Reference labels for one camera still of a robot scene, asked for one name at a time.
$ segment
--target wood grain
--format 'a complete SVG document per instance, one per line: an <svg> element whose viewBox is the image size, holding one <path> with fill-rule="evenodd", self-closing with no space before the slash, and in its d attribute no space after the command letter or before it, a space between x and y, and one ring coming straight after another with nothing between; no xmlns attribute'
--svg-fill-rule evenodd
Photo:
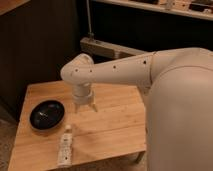
<svg viewBox="0 0 213 171"><path fill-rule="evenodd" d="M0 0L0 15L17 8L30 0Z"/></svg>
<svg viewBox="0 0 213 171"><path fill-rule="evenodd" d="M74 113L71 87L62 81L30 85L25 101L9 170L57 168L59 139L68 123L73 125L73 165L144 151L145 110L134 86L94 84L98 112L81 106ZM29 115L44 100L65 106L60 125L39 132L31 128Z"/></svg>

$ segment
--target tiled floor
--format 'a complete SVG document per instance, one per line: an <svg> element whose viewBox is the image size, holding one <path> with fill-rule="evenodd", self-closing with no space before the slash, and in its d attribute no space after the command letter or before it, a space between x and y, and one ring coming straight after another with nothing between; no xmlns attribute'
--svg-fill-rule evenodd
<svg viewBox="0 0 213 171"><path fill-rule="evenodd" d="M0 171L6 171L15 139L17 126L0 120ZM88 163L63 171L146 171L145 157L139 163L134 160L137 154Z"/></svg>

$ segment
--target black bowl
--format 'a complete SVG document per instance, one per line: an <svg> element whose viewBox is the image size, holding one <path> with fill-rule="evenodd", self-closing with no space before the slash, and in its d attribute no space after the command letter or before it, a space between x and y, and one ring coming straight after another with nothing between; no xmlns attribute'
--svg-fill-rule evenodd
<svg viewBox="0 0 213 171"><path fill-rule="evenodd" d="M64 116L64 106L55 100L48 100L37 105L30 115L31 125L45 130L57 125Z"/></svg>

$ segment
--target white bottle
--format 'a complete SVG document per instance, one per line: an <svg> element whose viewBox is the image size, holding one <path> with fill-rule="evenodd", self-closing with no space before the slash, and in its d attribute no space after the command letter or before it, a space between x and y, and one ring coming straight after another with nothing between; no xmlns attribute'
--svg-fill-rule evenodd
<svg viewBox="0 0 213 171"><path fill-rule="evenodd" d="M71 125L66 125L65 132L61 136L59 153L58 153L58 167L67 168L72 165L72 128Z"/></svg>

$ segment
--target dark wall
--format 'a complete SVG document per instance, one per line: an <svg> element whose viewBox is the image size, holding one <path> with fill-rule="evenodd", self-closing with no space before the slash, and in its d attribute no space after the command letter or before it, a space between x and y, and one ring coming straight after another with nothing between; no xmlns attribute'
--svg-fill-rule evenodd
<svg viewBox="0 0 213 171"><path fill-rule="evenodd" d="M79 9L82 6L85 8L85 4L78 4ZM146 51L182 47L213 50L213 21L99 2L91 3L91 11L96 39ZM79 12L83 36L87 20L86 14Z"/></svg>
<svg viewBox="0 0 213 171"><path fill-rule="evenodd" d="M0 105L19 117L26 86L60 79L79 53L75 0L31 0L0 16Z"/></svg>

